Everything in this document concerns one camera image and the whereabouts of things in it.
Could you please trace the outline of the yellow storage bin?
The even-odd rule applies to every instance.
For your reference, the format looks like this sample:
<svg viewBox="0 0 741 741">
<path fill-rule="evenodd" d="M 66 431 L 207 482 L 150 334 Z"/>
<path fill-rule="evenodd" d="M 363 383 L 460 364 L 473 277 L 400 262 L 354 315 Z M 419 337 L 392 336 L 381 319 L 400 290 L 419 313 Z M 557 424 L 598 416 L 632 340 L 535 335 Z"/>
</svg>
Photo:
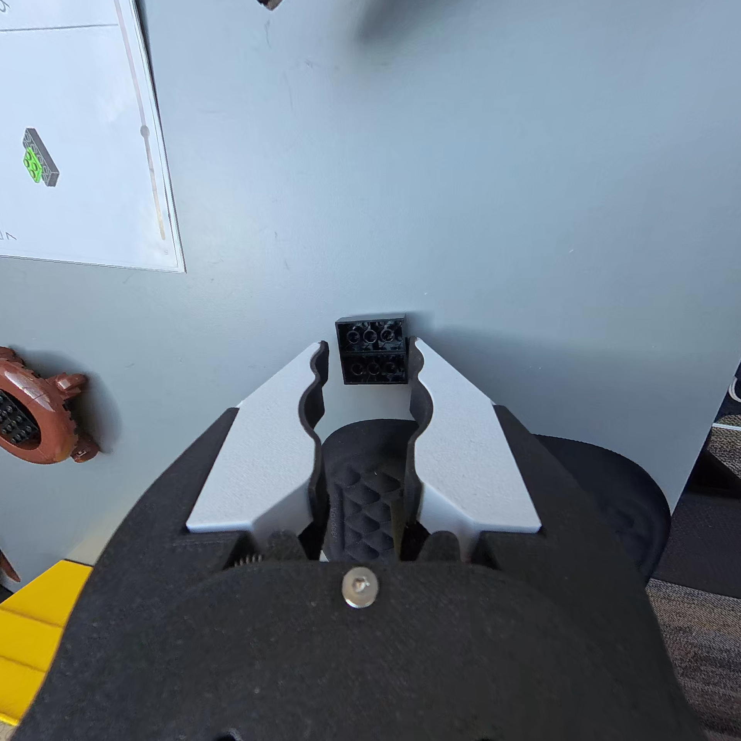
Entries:
<svg viewBox="0 0 741 741">
<path fill-rule="evenodd" d="M 92 571 L 62 560 L 2 602 L 2 736 L 21 722 L 38 693 Z"/>
</svg>

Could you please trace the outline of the grey desk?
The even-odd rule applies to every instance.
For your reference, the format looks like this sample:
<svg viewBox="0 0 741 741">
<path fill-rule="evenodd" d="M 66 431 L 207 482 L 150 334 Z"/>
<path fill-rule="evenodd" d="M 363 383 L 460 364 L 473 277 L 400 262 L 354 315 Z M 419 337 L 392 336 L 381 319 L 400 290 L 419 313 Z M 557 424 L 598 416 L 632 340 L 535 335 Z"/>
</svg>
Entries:
<svg viewBox="0 0 741 741">
<path fill-rule="evenodd" d="M 673 510 L 739 365 L 739 2 L 138 2 L 185 273 L 2 260 L 2 345 L 89 378 L 92 461 L 2 452 L 20 582 L 335 321 L 405 313 L 534 433 Z"/>
</svg>

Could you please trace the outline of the white instruction booklet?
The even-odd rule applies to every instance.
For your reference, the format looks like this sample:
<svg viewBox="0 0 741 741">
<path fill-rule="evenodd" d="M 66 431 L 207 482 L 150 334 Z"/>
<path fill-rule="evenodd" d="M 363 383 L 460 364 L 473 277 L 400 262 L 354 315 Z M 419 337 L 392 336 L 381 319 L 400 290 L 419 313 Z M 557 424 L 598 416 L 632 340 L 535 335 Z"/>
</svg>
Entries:
<svg viewBox="0 0 741 741">
<path fill-rule="evenodd" d="M 1 255 L 184 273 L 129 1 L 1 2 Z"/>
</svg>

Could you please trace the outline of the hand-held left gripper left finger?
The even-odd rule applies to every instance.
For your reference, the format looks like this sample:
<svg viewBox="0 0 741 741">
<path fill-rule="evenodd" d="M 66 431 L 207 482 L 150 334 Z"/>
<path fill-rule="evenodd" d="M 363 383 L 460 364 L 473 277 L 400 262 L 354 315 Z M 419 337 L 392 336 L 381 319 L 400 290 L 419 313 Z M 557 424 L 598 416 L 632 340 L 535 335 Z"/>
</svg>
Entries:
<svg viewBox="0 0 741 741">
<path fill-rule="evenodd" d="M 248 533 L 260 550 L 275 532 L 304 533 L 309 555 L 318 555 L 329 514 L 316 433 L 328 364 L 328 343 L 314 342 L 238 404 L 189 532 Z"/>
</svg>

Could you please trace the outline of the black toy brick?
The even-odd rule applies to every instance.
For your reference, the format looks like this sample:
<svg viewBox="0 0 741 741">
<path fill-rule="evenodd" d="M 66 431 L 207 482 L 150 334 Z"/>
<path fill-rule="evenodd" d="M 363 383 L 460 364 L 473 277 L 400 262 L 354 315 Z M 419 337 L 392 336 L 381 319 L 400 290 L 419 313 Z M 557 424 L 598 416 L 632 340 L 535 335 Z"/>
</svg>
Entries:
<svg viewBox="0 0 741 741">
<path fill-rule="evenodd" d="M 335 322 L 345 385 L 408 383 L 407 316 L 347 316 Z"/>
</svg>

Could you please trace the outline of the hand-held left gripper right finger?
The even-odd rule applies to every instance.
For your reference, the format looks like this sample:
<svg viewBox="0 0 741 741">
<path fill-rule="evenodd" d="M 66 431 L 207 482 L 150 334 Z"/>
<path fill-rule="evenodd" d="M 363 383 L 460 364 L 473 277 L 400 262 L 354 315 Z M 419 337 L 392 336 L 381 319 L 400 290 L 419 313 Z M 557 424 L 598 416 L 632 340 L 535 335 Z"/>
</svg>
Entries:
<svg viewBox="0 0 741 741">
<path fill-rule="evenodd" d="M 538 533 L 542 527 L 495 404 L 418 337 L 408 343 L 410 412 L 405 518 L 447 531 L 463 551 L 481 533 Z"/>
</svg>

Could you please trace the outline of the brown toy shell piece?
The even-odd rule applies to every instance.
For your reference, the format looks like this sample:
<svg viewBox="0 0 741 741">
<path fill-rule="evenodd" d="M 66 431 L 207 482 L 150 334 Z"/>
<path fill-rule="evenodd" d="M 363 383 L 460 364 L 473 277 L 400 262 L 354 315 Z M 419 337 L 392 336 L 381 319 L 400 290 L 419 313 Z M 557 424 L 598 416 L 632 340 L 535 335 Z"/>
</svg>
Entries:
<svg viewBox="0 0 741 741">
<path fill-rule="evenodd" d="M 79 424 L 71 402 L 88 384 L 84 374 L 37 374 L 13 349 L 1 347 L 1 446 L 36 465 L 70 458 L 87 462 L 100 451 Z"/>
</svg>

